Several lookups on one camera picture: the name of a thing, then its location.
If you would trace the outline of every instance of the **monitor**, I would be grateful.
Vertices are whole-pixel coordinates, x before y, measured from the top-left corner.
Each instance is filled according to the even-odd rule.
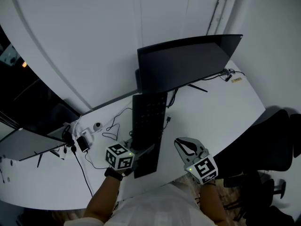
[[[0,156],[22,161],[65,145],[58,138],[42,136],[27,129],[16,129],[0,141]]]
[[[136,79],[139,92],[171,91],[221,73],[242,36],[201,36],[138,49]]]

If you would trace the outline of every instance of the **person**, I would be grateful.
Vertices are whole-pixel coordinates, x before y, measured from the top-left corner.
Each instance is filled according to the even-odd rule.
[[[114,210],[123,171],[108,169],[84,217],[65,226],[227,226],[215,182],[200,188],[198,207],[185,184],[172,182],[119,202]]]

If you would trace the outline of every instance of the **white shirt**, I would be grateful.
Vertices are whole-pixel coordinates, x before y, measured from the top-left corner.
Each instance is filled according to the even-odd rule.
[[[95,218],[67,221],[65,226],[214,226],[188,190],[172,184],[119,203],[104,224]]]

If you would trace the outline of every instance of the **black keyboard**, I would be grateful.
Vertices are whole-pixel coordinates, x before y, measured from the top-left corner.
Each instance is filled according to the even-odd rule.
[[[135,150],[154,149],[138,161],[134,177],[142,177],[157,170],[167,92],[133,96],[133,142]]]

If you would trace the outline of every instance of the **forearm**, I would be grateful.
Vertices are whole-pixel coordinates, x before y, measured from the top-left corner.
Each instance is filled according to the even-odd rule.
[[[218,196],[216,186],[203,185],[200,190],[200,209],[218,226],[227,226],[227,215]]]
[[[120,181],[108,176],[89,202],[84,217],[97,218],[103,223],[109,220],[117,194]]]

